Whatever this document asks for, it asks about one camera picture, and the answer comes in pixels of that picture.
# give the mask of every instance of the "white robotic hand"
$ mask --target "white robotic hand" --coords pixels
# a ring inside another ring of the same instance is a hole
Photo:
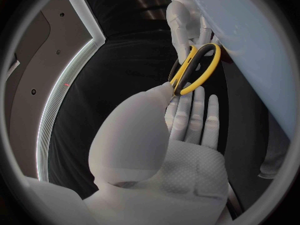
[[[180,64],[189,55],[190,45],[198,49],[210,42],[220,45],[216,36],[211,40],[212,29],[193,0],[172,0],[166,10],[166,20]]]
[[[204,107],[205,90],[202,86],[194,91],[193,101],[191,92],[174,97],[164,116],[170,139],[199,144],[204,123]],[[211,95],[201,145],[217,150],[219,127],[218,97]]]

